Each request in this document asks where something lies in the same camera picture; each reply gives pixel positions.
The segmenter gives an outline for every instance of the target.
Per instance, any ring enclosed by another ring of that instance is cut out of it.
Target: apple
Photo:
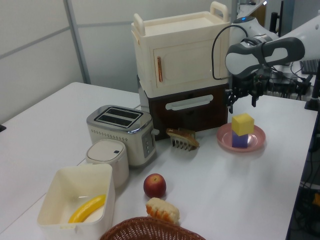
[[[145,178],[143,190],[149,198],[161,198],[166,193],[167,184],[163,176],[153,173]]]

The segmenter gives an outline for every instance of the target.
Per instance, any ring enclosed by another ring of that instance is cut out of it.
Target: wicker basket
[[[205,240],[178,225],[149,216],[134,217],[115,225],[100,240]]]

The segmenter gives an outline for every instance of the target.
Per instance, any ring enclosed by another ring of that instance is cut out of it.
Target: yellow cube
[[[238,136],[252,134],[254,126],[255,120],[248,113],[232,117],[231,128]]]

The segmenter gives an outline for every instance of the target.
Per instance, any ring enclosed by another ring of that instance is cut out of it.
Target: banana
[[[84,220],[86,220],[87,217],[89,217],[90,214],[92,214],[98,208],[102,207],[105,204],[105,200],[106,195],[103,194],[87,201],[72,214],[68,223],[82,223]]]

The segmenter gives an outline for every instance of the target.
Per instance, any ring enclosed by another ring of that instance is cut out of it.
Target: silver toaster
[[[113,139],[124,143],[131,167],[145,164],[156,152],[152,117],[148,112],[122,106],[102,106],[90,114],[88,125],[92,143]]]

